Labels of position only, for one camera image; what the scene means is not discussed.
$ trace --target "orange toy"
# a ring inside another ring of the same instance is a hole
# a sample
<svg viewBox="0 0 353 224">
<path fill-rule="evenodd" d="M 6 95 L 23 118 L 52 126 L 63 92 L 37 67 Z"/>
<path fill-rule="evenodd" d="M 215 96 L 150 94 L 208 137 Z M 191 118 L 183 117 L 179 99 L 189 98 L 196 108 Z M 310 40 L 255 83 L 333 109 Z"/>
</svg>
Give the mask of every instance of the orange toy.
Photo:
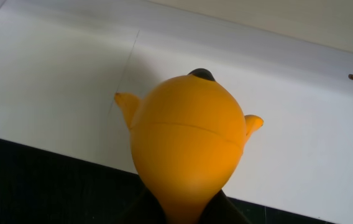
<svg viewBox="0 0 353 224">
<path fill-rule="evenodd" d="M 168 223 L 198 222 L 263 124 L 258 116 L 244 116 L 203 68 L 161 83 L 143 100 L 130 93 L 114 98 L 131 133 L 135 167 Z"/>
</svg>

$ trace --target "black nose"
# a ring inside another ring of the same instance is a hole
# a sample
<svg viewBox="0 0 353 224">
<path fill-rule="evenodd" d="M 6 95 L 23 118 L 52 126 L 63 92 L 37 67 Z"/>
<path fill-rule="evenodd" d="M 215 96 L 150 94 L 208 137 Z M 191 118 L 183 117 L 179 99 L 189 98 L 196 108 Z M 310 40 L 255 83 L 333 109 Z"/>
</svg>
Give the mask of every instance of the black nose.
<svg viewBox="0 0 353 224">
<path fill-rule="evenodd" d="M 194 75 L 196 77 L 203 78 L 205 80 L 209 80 L 209 81 L 214 81 L 215 82 L 213 74 L 211 74 L 211 72 L 209 72 L 209 70 L 207 70 L 205 68 L 194 69 L 193 71 L 191 71 L 189 73 L 189 75 Z"/>
</svg>

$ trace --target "beige wall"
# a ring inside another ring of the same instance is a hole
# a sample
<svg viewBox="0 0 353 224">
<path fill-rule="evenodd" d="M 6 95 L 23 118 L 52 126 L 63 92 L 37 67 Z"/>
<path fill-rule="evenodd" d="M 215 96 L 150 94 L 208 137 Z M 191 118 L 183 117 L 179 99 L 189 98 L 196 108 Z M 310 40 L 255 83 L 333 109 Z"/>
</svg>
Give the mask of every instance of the beige wall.
<svg viewBox="0 0 353 224">
<path fill-rule="evenodd" d="M 353 0 L 149 0 L 353 52 Z"/>
</svg>

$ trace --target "white table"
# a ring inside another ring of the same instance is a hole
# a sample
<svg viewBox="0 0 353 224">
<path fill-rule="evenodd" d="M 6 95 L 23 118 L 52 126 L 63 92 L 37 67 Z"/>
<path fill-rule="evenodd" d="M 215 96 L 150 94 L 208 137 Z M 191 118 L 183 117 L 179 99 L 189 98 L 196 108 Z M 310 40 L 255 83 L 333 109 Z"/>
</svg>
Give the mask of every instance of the white table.
<svg viewBox="0 0 353 224">
<path fill-rule="evenodd" d="M 207 68 L 253 134 L 228 196 L 353 223 L 353 54 L 140 0 L 7 0 L 0 138 L 136 172 L 116 91 Z"/>
</svg>

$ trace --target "orange balloon-shaped object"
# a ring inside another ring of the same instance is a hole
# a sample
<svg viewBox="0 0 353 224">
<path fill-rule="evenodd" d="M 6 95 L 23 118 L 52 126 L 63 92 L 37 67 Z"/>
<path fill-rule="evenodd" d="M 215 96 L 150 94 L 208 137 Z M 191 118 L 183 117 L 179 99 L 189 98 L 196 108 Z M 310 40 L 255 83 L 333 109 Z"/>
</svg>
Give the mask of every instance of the orange balloon-shaped object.
<svg viewBox="0 0 353 224">
<path fill-rule="evenodd" d="M 247 115 L 212 74 L 171 78 L 143 100 L 116 93 L 131 133 L 135 167 L 169 223 L 196 223 L 229 180 L 263 121 Z"/>
</svg>

